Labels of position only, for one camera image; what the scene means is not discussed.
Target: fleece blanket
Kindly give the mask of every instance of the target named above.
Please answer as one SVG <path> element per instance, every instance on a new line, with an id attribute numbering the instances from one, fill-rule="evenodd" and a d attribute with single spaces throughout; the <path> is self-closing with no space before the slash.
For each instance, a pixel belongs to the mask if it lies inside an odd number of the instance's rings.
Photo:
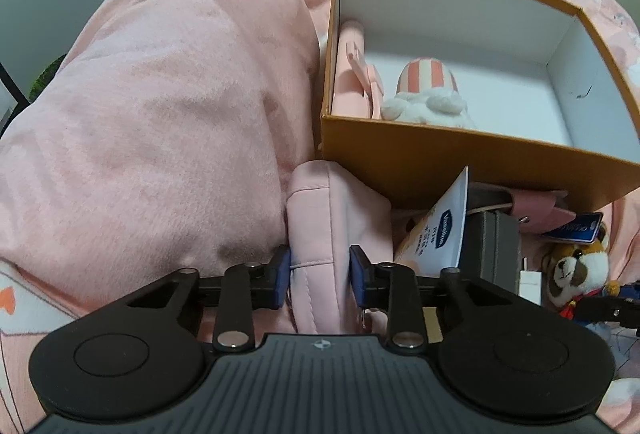
<path id="1" fill-rule="evenodd" d="M 637 93 L 628 15 L 613 0 L 568 1 Z M 222 274 L 286 240 L 289 177 L 314 155 L 328 11 L 329 0 L 105 0 L 92 16 L 0 140 L 0 432 L 42 416 L 26 367 L 43 334 L 169 271 Z M 640 192 L 606 215 L 611 276 L 635 280 Z M 258 334 L 295 331 L 286 308 L 256 322 Z M 602 417 L 620 432 L 640 428 L 637 388 L 607 395 Z"/>

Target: red scarf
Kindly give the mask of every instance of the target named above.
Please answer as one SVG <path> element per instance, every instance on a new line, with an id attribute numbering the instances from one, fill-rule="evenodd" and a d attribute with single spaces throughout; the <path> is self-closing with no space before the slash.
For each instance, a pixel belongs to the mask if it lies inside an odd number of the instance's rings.
<path id="1" fill-rule="evenodd" d="M 598 295 L 600 292 L 602 291 L 602 289 L 595 289 L 593 291 L 588 292 L 585 295 L 577 295 L 574 298 L 572 298 L 571 300 L 569 300 L 569 302 L 567 302 L 564 307 L 560 310 L 560 316 L 564 317 L 566 319 L 569 320 L 573 320 L 574 319 L 574 310 L 575 310 L 575 306 L 577 305 L 578 301 L 581 298 L 584 297 L 595 297 L 596 295 Z"/>

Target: gray ribbed panel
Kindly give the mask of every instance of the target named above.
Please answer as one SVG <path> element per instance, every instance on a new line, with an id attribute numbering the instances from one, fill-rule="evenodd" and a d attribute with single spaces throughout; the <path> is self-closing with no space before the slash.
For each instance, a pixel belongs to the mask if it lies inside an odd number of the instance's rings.
<path id="1" fill-rule="evenodd" d="M 609 434 L 595 417 L 515 426 L 453 398 L 423 360 L 385 351 L 375 337 L 271 335 L 259 350 L 226 356 L 181 404 L 120 425 L 49 417 L 33 434 Z"/>

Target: white plush toy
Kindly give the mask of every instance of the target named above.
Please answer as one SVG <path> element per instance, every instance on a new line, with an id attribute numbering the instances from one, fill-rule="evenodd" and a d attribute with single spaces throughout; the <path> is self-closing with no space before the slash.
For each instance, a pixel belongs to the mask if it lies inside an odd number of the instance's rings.
<path id="1" fill-rule="evenodd" d="M 396 96 L 382 104 L 380 113 L 383 120 L 476 128 L 453 74 L 431 58 L 416 59 L 404 67 Z"/>

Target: brown box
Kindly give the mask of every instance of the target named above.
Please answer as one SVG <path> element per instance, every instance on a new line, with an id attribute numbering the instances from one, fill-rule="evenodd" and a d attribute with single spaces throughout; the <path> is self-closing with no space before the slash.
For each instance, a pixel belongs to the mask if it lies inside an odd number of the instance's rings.
<path id="1" fill-rule="evenodd" d="M 406 62 L 439 58 L 479 130 L 332 115 L 338 29 L 352 18 L 385 97 Z M 322 158 L 395 207 L 430 207 L 469 165 L 472 181 L 565 189 L 572 210 L 597 210 L 640 186 L 639 129 L 609 49 L 563 0 L 332 0 Z"/>

